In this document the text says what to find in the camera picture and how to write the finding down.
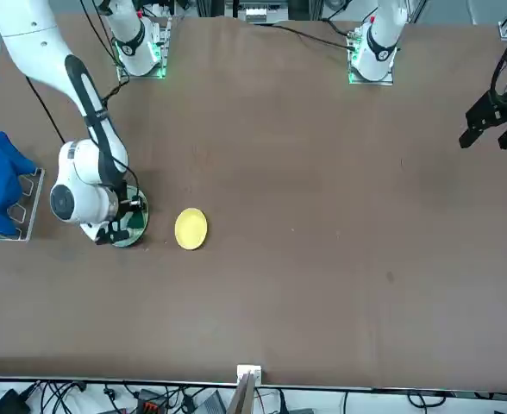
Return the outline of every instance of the robot mount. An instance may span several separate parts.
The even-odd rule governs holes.
[[[391,85],[397,42],[408,19],[404,0],[379,0],[379,6],[368,22],[348,36],[349,83]]]

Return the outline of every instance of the white bracket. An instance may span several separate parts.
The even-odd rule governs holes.
[[[237,365],[236,366],[236,382],[240,382],[241,378],[252,373],[255,377],[255,386],[261,385],[261,365]]]

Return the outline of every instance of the cable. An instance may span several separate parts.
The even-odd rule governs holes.
[[[346,392],[343,395],[343,406],[341,407],[341,414],[346,414],[346,404],[347,404],[347,396],[349,395],[349,392]]]
[[[149,16],[149,17],[157,17],[152,11],[150,11],[149,9],[147,9],[146,7],[142,6],[142,13],[144,13],[146,16]]]
[[[257,393],[257,397],[260,399],[261,411],[265,414],[265,406],[263,405],[263,398],[261,397],[260,390],[256,388],[255,392]]]
[[[348,5],[352,1],[353,0],[346,0],[346,2],[343,4],[343,6],[341,6],[337,11],[335,11],[334,13],[332,13],[332,15],[330,15],[330,17],[328,19],[330,20],[330,19],[332,19],[332,17],[339,15],[342,11],[344,11],[345,9],[347,9]]]
[[[51,115],[50,111],[48,110],[47,106],[45,105],[45,102],[42,100],[41,98],[41,95],[39,95],[39,92],[37,92],[37,90],[35,89],[35,87],[33,86],[33,84],[31,83],[31,79],[29,79],[27,76],[26,76],[26,80],[28,81],[28,85],[29,87],[31,88],[31,90],[34,92],[35,96],[37,97],[37,99],[39,100],[39,102],[41,103],[41,106],[43,107],[43,109],[45,110],[45,112],[47,113],[47,116],[48,116],[48,119],[50,119],[50,122],[51,124],[53,125],[54,129],[56,130],[56,132],[58,133],[58,137],[60,138],[60,140],[62,141],[62,144],[65,144],[66,143],[66,140],[64,139],[64,137],[62,136],[62,134],[60,133],[60,130],[58,129],[58,125],[56,125],[56,122],[54,121],[53,119],[53,116]],[[91,138],[91,141],[97,146],[98,150],[100,150],[100,147],[98,146],[98,143],[96,141],[94,141],[92,138]],[[139,184],[139,179],[137,178],[135,172],[131,169],[130,166],[126,166],[125,164],[123,164],[121,161],[119,161],[116,157],[114,157],[112,154],[107,154],[105,152],[102,152],[102,154],[104,155],[108,155],[116,164],[118,164],[119,166],[122,166],[123,168],[125,168],[125,171],[128,171],[131,173],[131,175],[133,176],[133,180],[135,181],[135,184],[136,184],[136,196],[138,197],[139,194],[140,194],[140,184]]]
[[[100,41],[100,43],[102,44],[102,47],[104,48],[104,50],[106,51],[106,53],[112,58],[112,60],[114,60],[114,62],[116,62],[116,58],[114,58],[114,55],[108,50],[108,48],[106,47],[106,45],[104,45],[104,42],[102,41],[102,38],[100,37],[100,34],[98,34],[98,32],[97,32],[97,28],[95,28],[95,25],[92,24],[91,17],[89,16],[89,12],[87,11],[87,8],[85,7],[85,4],[83,3],[83,0],[79,0],[79,2],[81,3],[81,9],[83,9],[84,16],[89,21],[89,24],[91,25],[92,31],[95,32],[95,35],[97,36],[98,41]]]
[[[51,383],[52,381],[45,381],[44,384],[45,386],[43,387],[43,391],[41,393],[41,414],[44,414],[45,412],[45,409],[48,407],[48,405],[50,404],[50,402],[53,400],[54,397],[56,397],[56,394],[53,392],[53,394],[50,396],[50,398],[47,400],[46,403],[44,403],[44,400],[45,400],[45,391],[47,390],[47,387],[49,386],[49,384]]]
[[[100,17],[100,12],[98,11],[98,8],[97,6],[95,5],[94,3],[94,0],[91,0],[92,1],[92,5],[94,6],[95,8],[95,11],[97,12],[97,15],[98,15],[98,19],[100,20],[100,24],[103,28],[103,31],[104,31],[104,34],[106,35],[106,39],[108,39],[108,43],[110,43],[110,38],[108,37],[108,32],[106,31],[106,27],[104,26],[104,23],[102,21],[102,18]],[[123,66],[121,64],[121,62],[118,62],[117,59],[116,59],[116,56],[110,51],[108,50],[108,48],[106,47],[106,45],[104,44],[102,38],[100,37],[100,34],[98,33],[97,31],[97,28],[95,28],[95,25],[92,24],[92,20],[91,20],[91,17],[89,16],[89,12],[87,11],[87,8],[85,7],[85,4],[83,3],[83,0],[79,0],[79,2],[81,3],[81,9],[83,9],[83,13],[85,15],[85,17],[87,18],[87,21],[89,22],[89,25],[91,26],[92,28],[92,31],[95,33],[98,41],[100,42],[100,44],[102,45],[103,49],[106,51],[106,53],[110,56],[110,58],[112,59],[112,61],[114,62],[114,64],[121,68],[122,71],[123,71],[123,74],[127,76],[127,81],[125,82],[121,82],[118,80],[118,86],[116,86],[114,89],[112,89],[110,91],[110,93],[103,98],[102,100],[102,104],[104,107],[108,107],[108,99],[110,99],[111,97],[113,97],[117,92],[119,92],[119,90],[121,90],[122,86],[128,84],[129,82],[129,74],[127,72],[127,69],[125,69],[125,66]]]
[[[104,22],[102,20],[102,17],[100,16],[100,11],[98,10],[97,4],[95,3],[95,0],[91,0],[92,6],[95,8],[95,11],[97,12],[98,21],[100,22],[100,25],[102,26],[102,30],[104,32],[104,35],[106,36],[106,40],[108,41],[108,44],[110,43],[110,37],[108,36],[108,31],[106,30],[106,27],[104,26]]]
[[[362,23],[366,22],[366,19],[368,19],[370,16],[372,16],[372,13],[374,13],[376,10],[378,10],[378,7],[375,7],[374,10],[371,11],[368,15],[366,15],[361,22]]]
[[[208,389],[208,387],[207,387],[207,386],[205,386],[204,388],[200,388],[198,391],[194,392],[194,393],[191,395],[191,398],[196,397],[196,396],[197,396],[200,392],[203,392],[203,391],[205,391],[205,390],[207,390],[207,389]]]
[[[37,100],[39,101],[39,103],[41,104],[41,106],[43,107],[45,112],[47,113],[48,119],[50,119],[51,124],[53,125],[54,129],[56,130],[56,134],[58,134],[58,137],[62,141],[62,145],[64,145],[66,143],[66,140],[62,136],[62,133],[60,132],[60,130],[58,129],[58,125],[56,125],[56,122],[54,121],[53,116],[50,114],[50,111],[48,110],[47,106],[45,105],[45,102],[43,101],[41,95],[39,95],[39,92],[35,89],[35,87],[31,83],[31,79],[26,76],[26,80],[28,81],[28,85],[31,88],[31,91],[33,91],[33,93],[37,97]]]
[[[113,389],[108,388],[108,384],[104,384],[103,392],[104,395],[108,397],[108,399],[110,400],[110,403],[112,404],[112,407],[114,407],[114,410],[116,412],[119,412],[120,414],[124,414],[124,411],[122,411],[120,408],[117,408],[117,405],[114,402],[114,400],[116,399],[116,392]]]
[[[421,404],[417,404],[412,400],[411,396],[413,394],[420,398]],[[420,392],[411,392],[411,391],[407,392],[407,399],[409,400],[410,404],[415,406],[418,409],[424,410],[424,414],[428,413],[428,408],[436,408],[436,407],[441,407],[442,405],[444,405],[445,401],[447,400],[447,397],[442,397],[442,398],[443,399],[437,403],[427,404],[426,400],[424,399],[423,395]]]
[[[507,108],[507,101],[503,100],[504,95],[497,94],[497,80],[501,71],[503,70],[504,62],[507,58],[507,47],[505,48],[501,59],[497,63],[495,67],[495,71],[493,72],[493,76],[491,77],[491,86],[489,88],[489,95],[491,102],[499,107]]]
[[[286,30],[287,32],[291,32],[291,33],[295,33],[296,35],[300,35],[300,36],[304,36],[304,37],[307,37],[309,39],[312,39],[313,41],[320,41],[321,43],[324,43],[325,45],[330,45],[330,46],[334,46],[334,47],[339,47],[339,48],[342,48],[342,49],[346,49],[346,50],[349,50],[351,52],[354,52],[355,49],[354,47],[351,47],[351,46],[346,46],[346,45],[341,45],[340,43],[334,43],[333,41],[325,41],[324,39],[321,39],[319,37],[315,37],[311,34],[307,34],[307,33],[304,33],[304,32],[300,32],[299,30],[296,30],[294,28],[287,28],[285,26],[279,26],[278,24],[273,24],[272,26],[270,26],[271,28],[281,28],[283,30]]]
[[[322,19],[322,21],[328,23],[332,30],[334,30],[338,35],[347,36],[347,32],[339,30],[338,27],[333,22],[331,22],[329,18]]]
[[[56,403],[54,404],[54,407],[53,407],[53,414],[56,414],[56,411],[58,410],[58,406],[59,406],[59,403],[61,401],[62,403],[62,409],[64,410],[64,413],[65,414],[72,414],[72,412],[70,411],[69,408],[67,408],[67,405],[66,403],[64,402],[64,396],[62,395],[62,393],[60,392],[60,389],[56,386],[56,383],[55,382],[49,382],[48,383],[48,387],[50,388],[50,390],[53,392],[54,395],[56,395],[56,397],[58,398],[58,400],[56,401]]]
[[[281,388],[278,388],[278,390],[279,390],[279,395],[280,395],[280,410],[279,410],[279,414],[290,414],[290,412],[288,411],[288,406],[286,405],[285,394],[282,392]]]
[[[139,399],[141,393],[138,392],[138,391],[131,391],[131,389],[128,387],[127,384],[123,383],[123,386],[125,387],[125,389],[128,391],[129,394],[131,394],[133,396],[134,399]]]

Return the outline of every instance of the black cable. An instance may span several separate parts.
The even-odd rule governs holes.
[[[54,129],[56,130],[57,134],[58,134],[58,137],[60,138],[60,140],[62,141],[62,144],[65,144],[66,143],[66,140],[64,139],[64,137],[62,136],[62,134],[60,133],[60,130],[58,129],[58,125],[56,125],[56,122],[54,121],[53,119],[53,116],[51,115],[50,111],[48,110],[47,106],[45,105],[45,102],[42,100],[41,98],[41,95],[39,95],[39,92],[37,92],[37,90],[35,89],[35,87],[33,86],[33,84],[31,83],[31,79],[29,79],[27,76],[26,76],[26,80],[28,81],[28,85],[29,87],[31,88],[31,90],[33,91],[33,93],[35,94],[35,96],[37,97],[37,99],[39,100],[39,102],[41,103],[41,106],[43,107],[43,109],[45,110],[45,112],[47,113],[47,116],[48,116],[48,119],[50,119],[50,122],[51,124],[53,125]],[[91,141],[97,146],[97,148],[100,150],[100,147],[98,146],[98,143],[95,142],[92,138],[91,138]],[[123,164],[121,161],[119,161],[116,157],[114,157],[112,154],[107,154],[116,164],[119,164],[119,166],[125,168],[125,171],[129,171],[131,173],[131,175],[133,176],[133,180],[135,181],[135,184],[136,184],[136,196],[138,197],[139,196],[139,193],[140,193],[140,185],[139,185],[139,179],[137,178],[135,172],[131,169],[131,167],[129,166],[126,166],[125,164]]]
[[[112,407],[114,407],[114,410],[116,412],[119,412],[120,414],[124,414],[124,412],[120,408],[117,408],[117,405],[112,398],[108,397],[108,399],[110,400]]]
[[[349,392],[346,392],[343,395],[343,406],[341,407],[341,414],[346,414],[346,404],[347,404],[347,396],[349,395]]]
[[[378,7],[375,7],[374,10],[371,11],[368,15],[366,15],[361,22],[362,23],[366,22],[366,19],[368,19],[370,16],[372,16],[372,13],[374,13],[376,10],[378,10]]]
[[[263,405],[263,398],[261,397],[260,390],[255,388],[255,392],[257,393],[257,398],[260,400],[261,411],[263,412],[263,414],[266,414],[265,413],[265,406]]]
[[[412,397],[411,397],[412,395],[416,395],[417,397],[419,397],[421,404],[415,403],[412,400]],[[423,395],[420,392],[411,392],[411,391],[407,392],[407,399],[409,400],[410,404],[420,410],[424,410],[424,414],[428,413],[428,408],[436,408],[436,407],[441,407],[442,405],[444,405],[445,401],[447,400],[447,397],[441,397],[441,398],[442,398],[442,400],[437,403],[428,404],[428,403],[426,403],[426,400],[424,399]]]
[[[288,406],[286,405],[285,394],[282,392],[282,389],[278,388],[280,395],[280,410],[279,414],[290,414],[288,411]]]
[[[334,13],[332,13],[330,15],[330,17],[328,17],[328,19],[332,19],[332,17],[334,16],[337,16],[339,15],[342,11],[344,11],[345,9],[347,9],[348,5],[352,2],[353,0],[346,0],[346,2],[343,4],[343,6],[341,6],[337,11],[335,11]]]
[[[108,397],[108,399],[110,400],[110,403],[112,404],[112,407],[114,407],[114,410],[116,412],[119,412],[120,414],[123,414],[122,409],[117,408],[117,405],[114,402],[114,400],[116,399],[116,393],[114,392],[114,390],[112,390],[111,388],[108,388],[108,384],[104,384],[103,392],[104,392],[104,395],[106,397]]]
[[[507,47],[505,48],[503,55],[501,56],[501,59],[497,63],[497,66],[495,67],[495,71],[493,72],[493,76],[491,77],[491,86],[489,88],[489,94],[491,102],[498,107],[507,108],[507,101],[503,100],[504,95],[498,95],[497,94],[497,80],[498,76],[500,75],[501,71],[503,70],[504,63],[507,58]]]
[[[67,408],[67,405],[66,403],[64,402],[64,398],[66,397],[66,395],[69,393],[69,391],[71,391],[74,387],[76,387],[77,385],[75,383],[71,383],[69,384],[66,389],[64,391],[62,391],[62,388],[63,386],[60,388],[60,396],[59,396],[59,399],[56,401],[56,404],[54,404],[54,407],[53,407],[53,413],[55,413],[57,410],[58,410],[58,407],[59,405],[62,405],[62,408],[65,407],[64,411],[66,411],[66,409],[69,411],[70,409]]]
[[[205,390],[207,390],[207,389],[208,389],[208,387],[207,387],[207,386],[205,386],[204,388],[200,388],[198,391],[194,392],[194,393],[191,395],[191,398],[196,397],[196,396],[197,396],[200,392],[203,392],[203,391],[205,391]]]
[[[56,397],[58,398],[56,400],[56,403],[54,404],[52,413],[56,414],[56,411],[58,410],[59,402],[61,401],[62,402],[62,409],[64,410],[64,413],[65,414],[72,414],[70,409],[67,408],[66,403],[64,402],[63,398],[61,397],[60,389],[56,386],[56,383],[53,381],[49,381],[48,387],[50,388],[50,391],[53,392],[53,395],[56,395]]]
[[[100,11],[98,10],[97,4],[95,3],[95,0],[91,0],[92,7],[95,8],[95,11],[97,12],[98,21],[100,22],[100,25],[102,26],[102,30],[104,32],[104,35],[106,36],[106,41],[108,41],[108,44],[110,44],[110,37],[108,36],[108,31],[106,30],[106,26],[104,26],[104,22],[102,20],[102,17],[100,16]]]
[[[104,50],[106,51],[106,53],[112,58],[112,60],[114,60],[114,62],[116,62],[116,58],[114,57],[114,55],[108,50],[108,48],[106,47],[106,45],[104,45],[104,42],[102,41],[102,38],[100,37],[100,34],[97,32],[97,28],[95,28],[95,25],[92,24],[92,20],[91,20],[91,17],[89,16],[89,12],[87,11],[87,8],[85,7],[85,4],[83,3],[83,0],[79,0],[79,2],[81,3],[81,9],[83,9],[83,13],[84,13],[84,16],[87,18],[87,20],[89,21],[89,24],[91,25],[91,28],[92,28],[92,31],[95,32],[95,35],[97,36],[98,38],[98,41],[100,41],[100,44],[102,45],[102,47],[104,48]]]
[[[40,381],[35,381],[32,385],[30,385],[28,388],[20,392],[20,398],[22,401],[27,401],[29,397],[35,392],[37,387],[41,384]]]
[[[116,54],[112,53],[113,51],[110,52],[108,50],[108,48],[106,47],[106,45],[104,44],[103,40],[101,39],[100,35],[97,32],[97,29],[92,24],[91,17],[89,16],[89,13],[87,12],[87,9],[85,8],[85,5],[83,4],[83,0],[79,0],[79,1],[81,2],[81,8],[83,9],[83,12],[84,12],[87,20],[89,21],[89,24],[91,25],[92,30],[95,32],[95,35],[97,36],[98,41],[100,41],[100,43],[102,44],[102,47],[104,48],[104,50],[106,51],[106,53],[110,56],[110,58],[112,59],[112,61],[114,62],[114,64],[122,70],[123,75],[127,78],[127,80],[125,80],[124,82],[122,82],[121,80],[118,80],[118,85],[116,87],[114,87],[108,93],[108,95],[106,95],[105,97],[103,97],[103,99],[102,99],[102,105],[103,105],[104,108],[108,108],[108,101],[109,101],[109,99],[111,97],[113,97],[114,95],[116,95],[121,90],[121,88],[124,85],[126,85],[126,84],[129,83],[130,76],[129,76],[129,73],[127,72],[127,69],[122,64],[122,62],[120,62],[119,59],[116,58]],[[97,17],[98,17],[98,20],[100,21],[100,25],[102,26],[102,30],[104,32],[104,35],[106,36],[106,40],[108,41],[109,45],[112,45],[111,39],[108,36],[108,31],[106,30],[106,27],[104,26],[104,22],[102,20],[102,17],[100,16],[100,11],[98,10],[98,7],[95,4],[94,0],[91,0],[91,2],[92,2],[92,5],[93,5],[95,11],[97,12]]]
[[[146,7],[142,7],[142,13],[144,13],[145,15],[147,14],[147,12],[149,13],[149,17],[157,17],[152,11],[150,11],[149,9],[147,9]]]
[[[58,137],[62,141],[62,144],[65,144],[66,140],[62,136],[62,133],[60,132],[60,130],[58,129],[58,125],[56,125],[56,122],[54,121],[53,116],[50,114],[50,111],[48,110],[47,106],[45,105],[45,102],[43,101],[41,95],[39,95],[39,92],[35,89],[35,87],[31,83],[31,79],[26,76],[26,80],[28,81],[28,85],[31,88],[31,91],[33,91],[33,93],[37,97],[37,100],[39,100],[39,103],[41,104],[41,106],[43,107],[45,112],[47,113],[48,119],[50,119],[50,123],[53,125],[54,129],[56,130],[56,134],[58,134]]]
[[[343,32],[338,29],[338,27],[334,24],[334,22],[331,22],[330,19],[322,19],[323,22],[326,22],[329,24],[329,26],[334,30],[338,35],[347,36],[347,32]]]
[[[321,39],[319,37],[315,37],[315,36],[313,36],[311,34],[300,32],[299,30],[296,30],[294,28],[287,28],[285,26],[279,26],[278,24],[273,24],[272,26],[269,26],[269,27],[271,27],[271,28],[281,28],[283,30],[286,30],[287,32],[295,33],[296,35],[300,35],[300,36],[304,36],[304,37],[307,37],[309,39],[312,39],[313,41],[320,41],[321,43],[324,43],[325,45],[339,47],[339,48],[342,48],[342,49],[349,50],[351,52],[355,51],[354,47],[346,46],[346,45],[341,45],[340,43],[334,43],[333,41],[325,41],[324,39]]]
[[[123,386],[125,387],[125,389],[127,390],[127,392],[133,396],[134,399],[139,399],[139,397],[141,395],[140,392],[138,392],[138,391],[131,391],[131,389],[125,383],[123,383]]]

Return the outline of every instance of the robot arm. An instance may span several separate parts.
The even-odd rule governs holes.
[[[405,0],[379,0],[373,22],[361,27],[359,57],[353,63],[363,78],[377,82],[390,71],[407,18]]]
[[[0,33],[18,69],[65,93],[84,118],[90,139],[60,149],[50,203],[60,220],[81,224],[98,242],[117,219],[122,202],[128,205],[123,180],[127,151],[91,75],[62,39],[48,0],[0,0]]]

